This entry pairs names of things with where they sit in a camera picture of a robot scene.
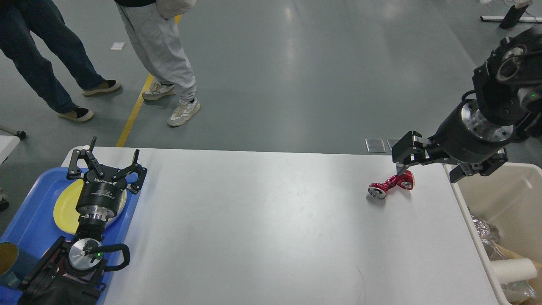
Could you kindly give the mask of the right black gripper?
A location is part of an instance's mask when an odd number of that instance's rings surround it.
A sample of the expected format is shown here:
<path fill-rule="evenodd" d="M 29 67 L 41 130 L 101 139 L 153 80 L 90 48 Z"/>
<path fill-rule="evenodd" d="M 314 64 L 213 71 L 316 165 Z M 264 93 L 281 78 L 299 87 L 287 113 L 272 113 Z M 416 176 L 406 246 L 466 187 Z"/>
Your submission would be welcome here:
<path fill-rule="evenodd" d="M 428 139 L 417 131 L 407 132 L 392 147 L 396 174 L 410 167 L 430 164 L 455 164 L 449 181 L 457 183 L 467 176 L 489 176 L 509 157 L 505 146 L 515 135 L 513 125 L 492 123 L 481 112 L 476 99 L 459 104 Z"/>

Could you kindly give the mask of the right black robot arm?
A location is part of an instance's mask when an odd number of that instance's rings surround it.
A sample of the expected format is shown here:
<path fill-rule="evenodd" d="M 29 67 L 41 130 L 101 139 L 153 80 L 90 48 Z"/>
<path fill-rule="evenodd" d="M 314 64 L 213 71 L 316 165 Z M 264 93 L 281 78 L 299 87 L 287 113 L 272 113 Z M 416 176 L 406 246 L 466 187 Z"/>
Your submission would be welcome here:
<path fill-rule="evenodd" d="M 406 133 L 392 147 L 397 174 L 452 164 L 450 182 L 489 176 L 508 161 L 505 147 L 541 136 L 541 26 L 505 37 L 473 71 L 473 89 L 428 138 Z"/>

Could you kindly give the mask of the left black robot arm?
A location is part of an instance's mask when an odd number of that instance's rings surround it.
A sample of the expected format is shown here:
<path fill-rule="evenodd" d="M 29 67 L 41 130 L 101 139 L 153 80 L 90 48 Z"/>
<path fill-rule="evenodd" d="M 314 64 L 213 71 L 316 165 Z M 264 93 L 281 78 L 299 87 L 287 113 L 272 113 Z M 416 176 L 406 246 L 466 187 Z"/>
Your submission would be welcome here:
<path fill-rule="evenodd" d="M 130 263 L 129 247 L 104 244 L 104 233 L 111 219 L 120 219 L 124 193 L 142 190 L 147 168 L 138 162 L 139 150 L 125 168 L 101 164 L 93 155 L 96 140 L 88 149 L 73 150 L 66 172 L 66 179 L 83 183 L 74 237 L 59 237 L 23 278 L 19 305 L 95 305 L 107 288 L 103 274 Z"/>

